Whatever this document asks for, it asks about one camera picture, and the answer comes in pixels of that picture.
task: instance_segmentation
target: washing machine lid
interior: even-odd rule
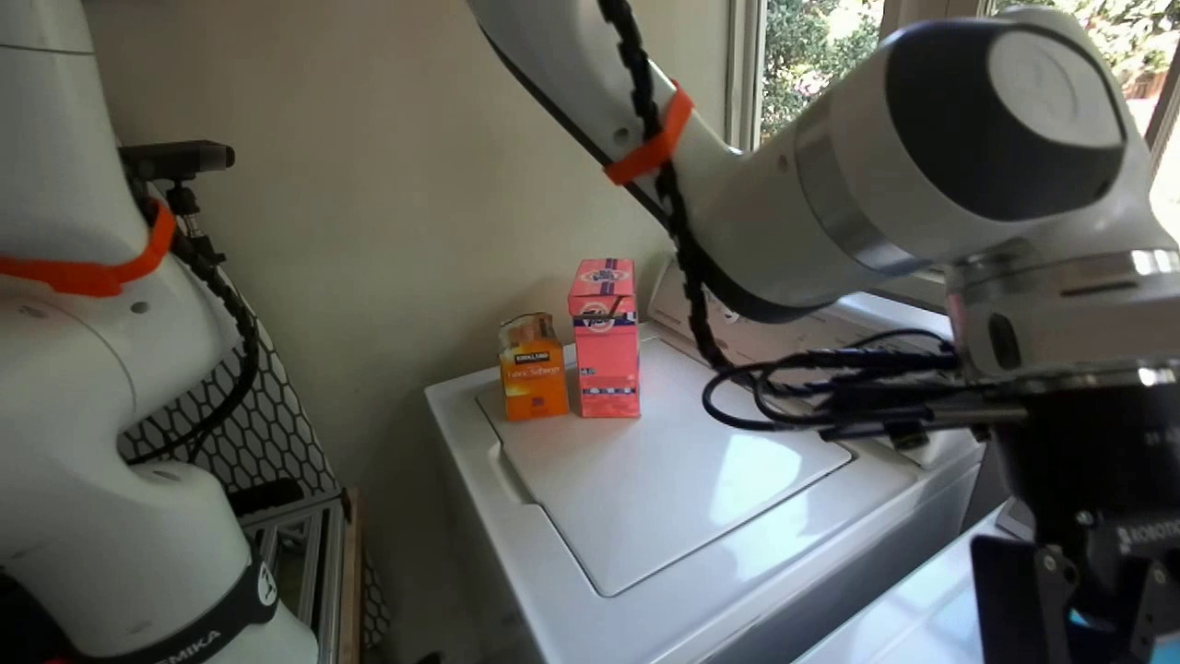
[[[518,492],[544,508],[596,594],[611,599],[851,463],[812,431],[732,431],[698,397],[709,367],[644,337],[641,421],[500,421],[479,409]]]

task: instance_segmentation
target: white washing machine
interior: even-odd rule
[[[497,372],[427,388],[477,531],[542,659],[791,659],[955,539],[982,445],[732,431],[699,409],[678,273],[644,306],[641,421],[500,421]],[[851,296],[797,324],[715,314],[732,356],[947,322]]]

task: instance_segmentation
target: pink box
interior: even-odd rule
[[[639,415],[639,317],[633,264],[625,258],[581,258],[566,289],[576,328],[577,412]]]

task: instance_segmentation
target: orange juice box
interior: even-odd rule
[[[566,289],[581,415],[639,415],[633,264],[581,258]]]
[[[563,354],[549,314],[522,314],[500,328],[506,421],[566,412]]]

